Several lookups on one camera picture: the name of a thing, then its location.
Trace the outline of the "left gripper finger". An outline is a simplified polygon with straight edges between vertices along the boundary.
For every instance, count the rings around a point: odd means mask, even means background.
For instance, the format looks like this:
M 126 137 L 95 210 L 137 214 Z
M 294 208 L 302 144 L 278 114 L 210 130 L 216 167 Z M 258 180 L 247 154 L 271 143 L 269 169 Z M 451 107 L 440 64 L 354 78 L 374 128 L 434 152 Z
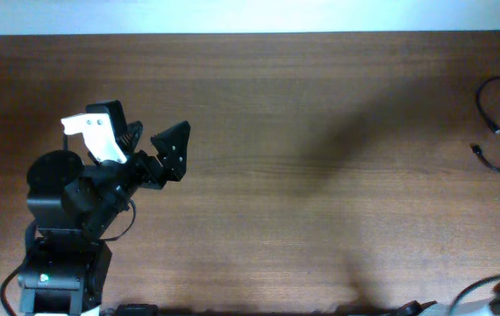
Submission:
M 189 122 L 184 120 L 150 139 L 168 181 L 180 182 L 187 171 L 189 133 Z
M 135 121 L 127 125 L 126 132 L 117 138 L 117 144 L 124 154 L 132 154 L 143 133 L 143 124 Z

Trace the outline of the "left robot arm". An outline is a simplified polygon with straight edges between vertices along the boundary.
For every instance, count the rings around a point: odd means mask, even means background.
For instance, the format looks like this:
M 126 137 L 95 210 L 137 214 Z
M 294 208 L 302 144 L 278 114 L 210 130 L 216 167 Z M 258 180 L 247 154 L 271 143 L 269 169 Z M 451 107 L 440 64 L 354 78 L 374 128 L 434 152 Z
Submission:
M 61 119 L 63 136 L 80 134 L 91 164 L 68 147 L 43 154 L 28 169 L 25 258 L 13 275 L 25 315 L 83 315 L 99 311 L 112 252 L 105 232 L 134 210 L 140 189 L 161 190 L 187 171 L 190 124 L 151 138 L 155 156 L 136 146 L 144 126 L 127 122 L 118 100 L 89 104 Z

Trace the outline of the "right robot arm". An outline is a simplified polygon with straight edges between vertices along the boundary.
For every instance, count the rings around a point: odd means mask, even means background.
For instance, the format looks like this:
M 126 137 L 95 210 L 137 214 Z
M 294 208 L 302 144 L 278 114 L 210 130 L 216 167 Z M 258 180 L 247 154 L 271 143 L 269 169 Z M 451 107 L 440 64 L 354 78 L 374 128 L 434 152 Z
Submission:
M 463 303 L 473 291 L 485 285 L 495 284 L 492 289 L 492 298 Z M 461 291 L 450 305 L 437 303 L 436 301 L 420 304 L 412 301 L 391 312 L 386 312 L 391 316 L 500 316 L 500 274 L 488 276 L 481 279 L 463 291 Z

